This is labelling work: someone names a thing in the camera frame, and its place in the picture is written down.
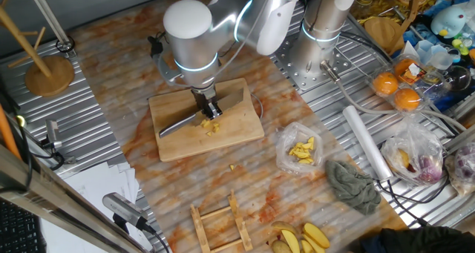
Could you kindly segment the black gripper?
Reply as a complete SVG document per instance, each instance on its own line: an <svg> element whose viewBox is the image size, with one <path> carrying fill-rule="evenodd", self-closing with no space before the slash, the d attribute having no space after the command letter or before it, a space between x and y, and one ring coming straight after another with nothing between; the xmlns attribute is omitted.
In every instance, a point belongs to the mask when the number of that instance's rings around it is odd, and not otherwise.
<svg viewBox="0 0 475 253"><path fill-rule="evenodd" d="M208 119L215 119L223 114L219 108L215 88L192 88L194 99L197 103L197 110Z"/></svg>

